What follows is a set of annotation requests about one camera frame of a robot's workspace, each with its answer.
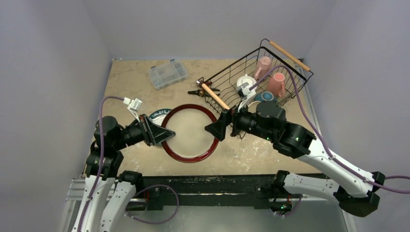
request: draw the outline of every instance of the pink mug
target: pink mug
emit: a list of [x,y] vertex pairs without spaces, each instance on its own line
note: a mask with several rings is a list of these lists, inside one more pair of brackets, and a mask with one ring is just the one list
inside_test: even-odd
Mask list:
[[285,95],[285,75],[280,72],[275,73],[270,78],[266,90],[276,97],[283,97]]
[[270,70],[272,60],[269,57],[261,57],[256,63],[255,75],[253,78],[258,80],[259,77],[263,77],[267,71]]

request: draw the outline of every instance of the marble-patterned surface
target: marble-patterned surface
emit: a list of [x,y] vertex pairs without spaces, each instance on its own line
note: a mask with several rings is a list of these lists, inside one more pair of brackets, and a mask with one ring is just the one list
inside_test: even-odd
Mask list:
[[[161,65],[166,60],[115,60],[107,83],[105,95],[128,98],[138,97],[143,101],[139,110],[141,114],[151,114],[157,109],[174,108],[181,104],[193,103],[216,112],[195,95],[187,91],[197,89],[195,81],[200,77],[211,77],[234,60],[183,60],[189,77],[183,82],[155,90],[149,80],[147,70],[154,65]],[[308,105],[302,99],[305,108]],[[296,99],[287,102],[283,108],[287,119],[310,129],[300,112]],[[114,116],[120,125],[128,125],[133,116],[126,106],[117,100],[108,100],[104,104],[103,115]],[[158,147],[148,147],[139,143],[122,150],[124,161],[118,173],[124,170],[141,172],[143,175],[216,175],[216,174],[274,174],[277,170],[288,170],[295,173],[317,173],[318,171],[298,160],[279,154],[270,142],[252,135],[243,140],[227,137],[220,142],[215,152],[198,163],[181,163],[172,159]]]

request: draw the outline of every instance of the gray floor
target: gray floor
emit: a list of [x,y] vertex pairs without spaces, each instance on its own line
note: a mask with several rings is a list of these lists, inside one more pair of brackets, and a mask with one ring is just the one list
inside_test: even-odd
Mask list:
[[[172,214],[174,206],[163,211],[147,211],[138,217],[162,220]],[[117,232],[346,232],[341,210],[326,201],[303,201],[297,211],[285,219],[275,218],[270,210],[252,207],[180,207],[171,221],[147,225],[128,217],[120,220]]]

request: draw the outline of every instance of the mug handle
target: mug handle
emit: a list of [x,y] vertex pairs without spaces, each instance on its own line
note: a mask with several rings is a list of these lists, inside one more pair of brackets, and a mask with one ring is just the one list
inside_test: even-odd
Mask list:
[[284,81],[282,81],[281,82],[282,84],[282,92],[281,93],[279,93],[279,97],[281,98],[281,97],[283,97],[283,95],[285,95],[285,82]]
[[259,76],[259,73],[261,72],[261,70],[262,70],[262,68],[258,68],[258,70],[255,72],[255,75],[253,76],[254,78],[255,78],[255,80],[258,80],[258,76]]

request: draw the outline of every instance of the red-rimmed plate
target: red-rimmed plate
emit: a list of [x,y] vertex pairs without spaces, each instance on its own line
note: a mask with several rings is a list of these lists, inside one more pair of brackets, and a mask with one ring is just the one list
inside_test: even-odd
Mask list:
[[168,113],[161,125],[176,133],[162,143],[164,150],[179,162],[195,163],[208,158],[215,151],[218,140],[205,131],[205,126],[216,120],[203,106],[178,106]]

